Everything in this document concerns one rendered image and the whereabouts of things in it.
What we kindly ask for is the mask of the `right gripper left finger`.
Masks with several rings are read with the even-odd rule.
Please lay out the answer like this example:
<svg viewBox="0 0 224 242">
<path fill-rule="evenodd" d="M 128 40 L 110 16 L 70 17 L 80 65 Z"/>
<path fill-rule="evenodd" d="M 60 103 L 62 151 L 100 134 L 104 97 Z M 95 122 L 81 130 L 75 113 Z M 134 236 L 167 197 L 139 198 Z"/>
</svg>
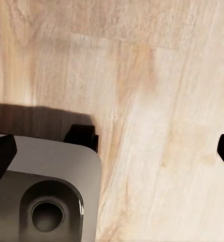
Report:
<svg viewBox="0 0 224 242">
<path fill-rule="evenodd" d="M 0 180 L 17 154 L 17 145 L 13 134 L 0 137 Z"/>
</svg>

